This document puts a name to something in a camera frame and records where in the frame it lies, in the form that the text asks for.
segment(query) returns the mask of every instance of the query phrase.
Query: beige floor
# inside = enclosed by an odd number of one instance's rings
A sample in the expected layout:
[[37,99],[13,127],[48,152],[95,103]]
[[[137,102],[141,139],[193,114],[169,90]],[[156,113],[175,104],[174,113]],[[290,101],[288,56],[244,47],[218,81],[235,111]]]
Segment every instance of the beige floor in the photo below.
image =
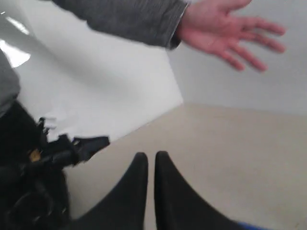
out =
[[134,153],[144,151],[150,161],[145,226],[154,230],[159,150],[167,150],[194,189],[229,217],[307,229],[307,117],[199,105],[181,106],[68,169],[73,215],[105,196]]

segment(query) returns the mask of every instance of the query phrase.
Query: gray sweater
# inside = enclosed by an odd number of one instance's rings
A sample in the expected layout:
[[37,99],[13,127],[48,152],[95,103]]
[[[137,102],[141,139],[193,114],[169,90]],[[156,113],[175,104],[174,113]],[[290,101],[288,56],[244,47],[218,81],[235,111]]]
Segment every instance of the gray sweater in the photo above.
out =
[[[87,22],[93,30],[166,48],[177,47],[174,36],[187,4],[180,0],[53,0]],[[0,117],[20,92],[19,80],[0,50]]]

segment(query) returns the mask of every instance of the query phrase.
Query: hand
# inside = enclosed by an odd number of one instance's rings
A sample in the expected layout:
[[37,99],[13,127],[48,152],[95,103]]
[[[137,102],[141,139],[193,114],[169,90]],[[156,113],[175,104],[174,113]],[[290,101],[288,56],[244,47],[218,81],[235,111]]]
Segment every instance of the hand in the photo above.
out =
[[285,47],[255,29],[283,35],[285,29],[258,17],[236,17],[229,13],[247,6],[251,0],[203,0],[188,6],[177,29],[177,36],[191,47],[216,55],[237,70],[244,65],[230,51],[237,53],[253,67],[265,71],[267,66],[239,45],[240,40],[260,43],[283,53]]

